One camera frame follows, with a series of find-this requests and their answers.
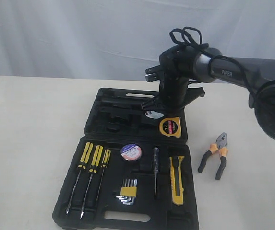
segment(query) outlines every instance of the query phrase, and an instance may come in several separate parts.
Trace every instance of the white backdrop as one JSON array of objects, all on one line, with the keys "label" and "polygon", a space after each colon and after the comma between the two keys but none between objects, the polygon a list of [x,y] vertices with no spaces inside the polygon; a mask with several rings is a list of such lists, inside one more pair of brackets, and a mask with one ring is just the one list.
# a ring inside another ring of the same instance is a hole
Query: white backdrop
[{"label": "white backdrop", "polygon": [[143,80],[184,26],[275,58],[275,0],[0,0],[0,75]]}]

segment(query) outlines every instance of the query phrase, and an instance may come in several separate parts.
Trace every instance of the tape measure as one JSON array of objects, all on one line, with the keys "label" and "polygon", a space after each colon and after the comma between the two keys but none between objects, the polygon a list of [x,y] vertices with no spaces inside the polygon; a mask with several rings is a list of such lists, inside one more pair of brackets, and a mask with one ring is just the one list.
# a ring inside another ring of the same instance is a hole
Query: tape measure
[{"label": "tape measure", "polygon": [[160,132],[167,137],[181,137],[180,117],[165,118],[160,122]]}]

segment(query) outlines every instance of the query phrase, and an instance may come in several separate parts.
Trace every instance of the yellow and black tool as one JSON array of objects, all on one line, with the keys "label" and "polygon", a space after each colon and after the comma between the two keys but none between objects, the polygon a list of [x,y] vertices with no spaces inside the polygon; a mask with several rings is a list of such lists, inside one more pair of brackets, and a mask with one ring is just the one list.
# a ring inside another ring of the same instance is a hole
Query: yellow and black tool
[{"label": "yellow and black tool", "polygon": [[78,184],[78,181],[79,181],[82,170],[86,170],[91,151],[93,150],[93,146],[94,146],[93,143],[87,142],[86,146],[84,148],[84,151],[82,153],[82,156],[81,156],[81,159],[80,159],[80,162],[79,162],[79,165],[78,165],[78,169],[80,169],[79,174],[76,177],[75,184],[74,184],[74,187],[73,187],[72,192],[71,192],[69,203],[68,203],[67,208],[66,208],[66,215],[70,211],[70,206],[71,206],[71,202],[72,202],[72,198],[73,198],[73,195],[74,195],[75,188]]},{"label": "yellow and black tool", "polygon": [[183,156],[170,157],[170,181],[171,181],[171,194],[172,202],[175,205],[183,205],[183,186],[181,175],[181,163]]},{"label": "yellow and black tool", "polygon": [[86,188],[84,200],[83,200],[82,207],[81,207],[81,216],[80,216],[81,219],[82,219],[83,214],[84,214],[84,207],[85,207],[85,203],[86,203],[86,198],[87,198],[87,193],[88,193],[88,190],[89,190],[89,186],[90,186],[90,183],[91,183],[91,180],[93,178],[94,173],[97,172],[97,168],[98,168],[99,163],[100,163],[100,158],[101,158],[101,155],[102,155],[102,151],[103,151],[103,146],[97,145],[96,149],[95,149],[95,152],[94,152],[94,155],[93,155],[93,159],[92,159],[91,164],[89,166],[89,168],[90,168],[89,169],[90,178],[89,178],[89,181],[88,181],[88,185],[87,185],[87,188]]},{"label": "yellow and black tool", "polygon": [[181,137],[180,117],[164,118],[160,122],[160,132],[167,137]]},{"label": "yellow and black tool", "polygon": [[107,150],[104,151],[104,156],[103,156],[102,162],[101,162],[101,168],[103,168],[103,170],[102,170],[102,174],[101,174],[101,178],[100,178],[100,185],[99,185],[96,201],[98,201],[98,198],[99,198],[99,193],[100,193],[100,189],[101,189],[103,174],[104,174],[104,170],[108,167],[109,158],[110,158],[110,150],[107,149]]}]

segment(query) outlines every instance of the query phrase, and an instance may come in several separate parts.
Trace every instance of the tool kit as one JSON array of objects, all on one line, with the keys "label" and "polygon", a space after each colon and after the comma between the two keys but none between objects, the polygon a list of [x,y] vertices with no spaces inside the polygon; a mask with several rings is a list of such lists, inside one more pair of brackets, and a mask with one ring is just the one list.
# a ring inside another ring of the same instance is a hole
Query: tool kit
[{"label": "tool kit", "polygon": [[[60,227],[199,229],[184,110],[144,111],[158,95],[98,91],[53,211]],[[150,219],[109,219],[108,211]]]}]

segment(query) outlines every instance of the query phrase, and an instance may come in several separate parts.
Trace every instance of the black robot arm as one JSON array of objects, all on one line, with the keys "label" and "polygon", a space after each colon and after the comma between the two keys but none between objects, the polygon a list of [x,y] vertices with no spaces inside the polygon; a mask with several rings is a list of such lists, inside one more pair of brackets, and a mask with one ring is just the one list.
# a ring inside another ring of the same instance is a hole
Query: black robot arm
[{"label": "black robot arm", "polygon": [[[192,83],[213,82],[215,79],[245,87],[250,93],[249,107],[261,128],[275,139],[275,60],[226,57],[208,44],[196,43],[185,27],[170,32],[174,47],[160,55],[160,65],[146,70],[146,80],[160,80],[158,98],[143,104],[144,110],[183,109],[199,96],[203,88],[188,87]],[[175,39],[181,33],[183,41]]]}]

